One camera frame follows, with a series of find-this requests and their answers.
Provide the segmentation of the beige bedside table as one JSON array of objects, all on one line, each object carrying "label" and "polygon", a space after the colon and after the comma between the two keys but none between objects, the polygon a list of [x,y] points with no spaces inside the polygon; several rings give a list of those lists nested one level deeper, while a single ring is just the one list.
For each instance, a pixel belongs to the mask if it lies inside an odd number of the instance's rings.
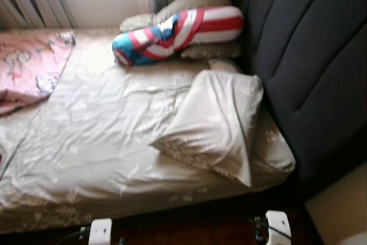
[{"label": "beige bedside table", "polygon": [[367,164],[305,203],[324,245],[367,245]]}]

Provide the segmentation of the beige leaf-print pillow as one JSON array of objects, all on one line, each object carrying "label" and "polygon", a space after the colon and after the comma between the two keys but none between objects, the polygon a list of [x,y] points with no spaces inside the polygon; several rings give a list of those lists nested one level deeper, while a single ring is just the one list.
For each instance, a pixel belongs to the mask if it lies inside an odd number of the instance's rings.
[{"label": "beige leaf-print pillow", "polygon": [[[241,74],[233,68],[233,64],[223,61],[215,63],[215,66],[209,70]],[[249,151],[252,185],[247,187],[236,180],[229,180],[210,171],[200,173],[200,182],[202,185],[232,188],[239,192],[265,190],[265,188],[283,183],[286,177],[294,171],[295,165],[291,149],[272,116],[264,108],[263,96],[259,113],[257,113],[255,136]]]},{"label": "beige leaf-print pillow", "polygon": [[263,96],[257,76],[202,70],[171,124],[150,146],[250,187],[249,151]]}]

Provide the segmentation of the dark grey padded headboard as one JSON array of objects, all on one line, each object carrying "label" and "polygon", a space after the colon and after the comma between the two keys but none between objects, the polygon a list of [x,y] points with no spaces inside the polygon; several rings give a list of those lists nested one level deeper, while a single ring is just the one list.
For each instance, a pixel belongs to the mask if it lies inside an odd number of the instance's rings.
[{"label": "dark grey padded headboard", "polygon": [[365,162],[366,0],[234,0],[245,15],[244,67],[264,82],[304,192]]}]

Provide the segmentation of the bed with beige floral sheet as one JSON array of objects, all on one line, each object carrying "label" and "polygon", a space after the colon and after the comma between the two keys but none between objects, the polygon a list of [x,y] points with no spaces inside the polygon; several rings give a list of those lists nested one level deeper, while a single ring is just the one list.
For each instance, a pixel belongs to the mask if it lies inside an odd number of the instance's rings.
[{"label": "bed with beige floral sheet", "polygon": [[195,76],[209,69],[206,61],[126,68],[112,54],[117,30],[76,29],[74,35],[75,48],[50,98],[0,116],[0,235],[263,191],[202,185],[205,170],[150,146]]}]

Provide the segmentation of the red white blue bolster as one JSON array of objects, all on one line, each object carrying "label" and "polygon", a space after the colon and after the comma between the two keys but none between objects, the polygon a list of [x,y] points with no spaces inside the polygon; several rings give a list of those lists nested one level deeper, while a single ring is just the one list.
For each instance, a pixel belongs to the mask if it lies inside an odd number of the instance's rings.
[{"label": "red white blue bolster", "polygon": [[185,10],[160,24],[115,36],[112,51],[120,65],[147,65],[187,46],[235,41],[243,27],[244,16],[234,6]]}]

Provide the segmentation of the pink cartoon print blanket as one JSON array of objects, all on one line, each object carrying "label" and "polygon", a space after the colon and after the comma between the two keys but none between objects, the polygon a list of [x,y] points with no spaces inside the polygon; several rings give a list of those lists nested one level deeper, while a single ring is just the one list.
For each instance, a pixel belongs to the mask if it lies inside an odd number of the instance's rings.
[{"label": "pink cartoon print blanket", "polygon": [[0,115],[48,98],[75,45],[74,32],[0,33]]}]

